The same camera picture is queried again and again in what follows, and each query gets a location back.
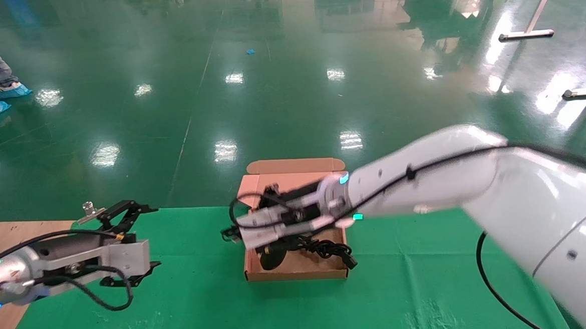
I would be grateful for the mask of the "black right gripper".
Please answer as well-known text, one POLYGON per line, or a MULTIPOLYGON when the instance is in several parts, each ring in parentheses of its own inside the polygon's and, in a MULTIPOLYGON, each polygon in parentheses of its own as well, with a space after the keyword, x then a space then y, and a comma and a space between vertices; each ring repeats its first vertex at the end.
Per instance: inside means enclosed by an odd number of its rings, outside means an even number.
POLYGON ((344 185, 338 179, 322 179, 280 193, 277 183, 267 185, 259 209, 280 205, 279 243, 258 247, 262 269, 275 270, 287 249, 340 246, 347 242, 339 215, 345 210, 344 185))

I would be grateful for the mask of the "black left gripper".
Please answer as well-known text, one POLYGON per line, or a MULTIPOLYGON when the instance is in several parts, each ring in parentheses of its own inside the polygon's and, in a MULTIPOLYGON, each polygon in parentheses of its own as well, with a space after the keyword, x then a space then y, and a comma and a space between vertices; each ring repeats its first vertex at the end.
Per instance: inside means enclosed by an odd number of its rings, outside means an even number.
MULTIPOLYGON (((151 208, 148 204, 140 204, 134 200, 123 200, 105 209, 97 216, 101 223, 100 232, 123 234, 129 233, 138 217, 142 214, 157 212, 158 208, 151 208)), ((75 234, 54 237, 39 241, 41 260, 57 260, 62 257, 73 256, 78 253, 93 250, 111 243, 111 237, 99 234, 75 234)), ((143 275, 129 276, 126 279, 104 277, 100 280, 102 287, 125 287, 126 282, 131 288, 141 284, 143 279, 150 276, 154 268, 161 266, 161 261, 151 261, 149 270, 143 275)))

